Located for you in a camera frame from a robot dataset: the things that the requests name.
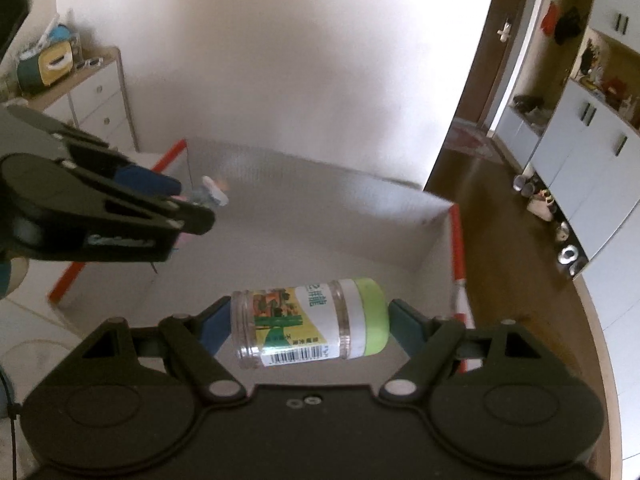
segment white cabinet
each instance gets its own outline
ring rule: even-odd
[[[540,140],[538,134],[511,107],[507,107],[502,114],[495,134],[521,168],[527,165]]]
[[[120,91],[118,64],[111,63],[70,92],[76,118],[82,123],[98,106]]]
[[[574,81],[566,84],[558,107],[533,154],[533,167],[550,186],[586,128],[590,107],[597,99]]]
[[[594,0],[589,26],[640,52],[640,0]]]
[[[508,146],[515,138],[520,126],[522,126],[522,118],[518,115],[516,110],[507,106],[500,118],[498,127],[495,129],[495,134],[505,146]]]
[[[529,159],[539,142],[540,137],[535,130],[523,122],[518,129],[518,133],[507,147],[513,158],[520,164],[520,167],[524,168],[529,163]]]
[[[619,374],[615,373],[615,369],[614,376],[616,379],[619,376]],[[619,394],[618,397],[620,425],[622,426],[623,459],[640,453],[640,405],[638,403],[638,395],[640,395],[640,384],[636,383],[631,390]]]
[[[622,480],[638,480],[640,478],[640,454],[630,456],[622,461]]]
[[[110,133],[127,118],[122,94],[118,92],[80,123],[80,129],[107,140]]]
[[[131,130],[129,129],[129,121],[124,119],[107,137],[107,142],[116,147],[122,153],[135,152],[136,147],[133,143]]]
[[[610,169],[609,163],[623,137],[624,123],[601,102],[590,101],[583,122],[585,126],[575,137],[571,153],[549,185],[570,223],[580,204]]]
[[[570,223],[585,254],[593,258],[640,200],[640,137],[618,127],[614,157]]]
[[[640,300],[640,208],[636,207],[584,269],[603,329]]]
[[[634,385],[640,386],[640,367],[638,366],[640,338],[637,337],[639,326],[640,303],[636,303],[604,331],[619,395],[633,389]]]
[[[29,107],[74,126],[123,151],[135,151],[115,47],[100,53],[101,66],[74,72],[29,102]]]
[[[75,126],[74,113],[71,109],[71,103],[69,102],[69,96],[63,95],[60,99],[54,102],[51,106],[44,110],[44,113],[49,117],[59,120],[61,123],[65,123],[67,126]]]

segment plastic bottle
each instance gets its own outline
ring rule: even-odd
[[[243,368],[372,355],[389,336],[384,294],[369,278],[235,292],[231,327]]]

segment cabinet handle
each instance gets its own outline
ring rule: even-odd
[[[598,111],[597,108],[593,109],[593,113],[591,114],[589,119],[587,119],[587,127],[591,126],[591,121],[593,121],[593,118],[595,117],[597,111]]]
[[[616,156],[620,156],[620,153],[622,152],[622,148],[625,147],[626,141],[628,140],[627,136],[624,136],[622,139],[622,142],[620,142],[620,145],[618,146],[618,149],[616,150]]]
[[[587,107],[584,109],[584,113],[582,114],[582,116],[580,117],[580,121],[584,122],[584,118],[587,116],[587,114],[589,113],[589,108],[591,108],[591,104],[587,103]]]

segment floor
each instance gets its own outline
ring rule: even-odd
[[[444,149],[426,187],[460,204],[476,325],[517,320],[604,399],[582,303],[555,263],[553,226],[526,211],[525,199],[511,188],[513,176],[507,164]],[[609,477],[608,446],[607,427],[591,462],[603,478]]]
[[[491,139],[486,136],[486,131],[468,121],[453,119],[444,139],[443,147],[502,164],[502,158],[492,145]]]

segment wooden door frame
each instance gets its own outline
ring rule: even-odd
[[[507,49],[504,52],[504,56],[502,57],[502,61],[500,62],[500,67],[498,68],[498,72],[495,75],[495,79],[494,79],[494,83],[491,86],[491,90],[489,92],[489,95],[487,96],[487,100],[484,103],[484,107],[482,108],[482,113],[480,114],[480,118],[478,119],[478,122],[476,123],[476,125],[479,128],[484,127],[484,123],[486,121],[486,118],[489,115],[489,112],[491,111],[491,108],[494,105],[494,101],[496,99],[496,94],[498,92],[498,87],[500,86],[500,84],[502,83],[502,78],[504,77],[504,71],[507,67],[507,63],[509,62],[509,59],[511,57],[511,53],[514,47],[514,39],[517,35],[517,33],[520,31],[520,28],[525,25],[522,23],[522,17],[524,14],[524,10],[527,7],[527,0],[519,0],[518,1],[518,8],[516,10],[516,17],[513,20],[514,23],[517,23],[518,26],[515,30],[512,31],[511,33],[511,41],[509,42],[509,44],[507,45]]]

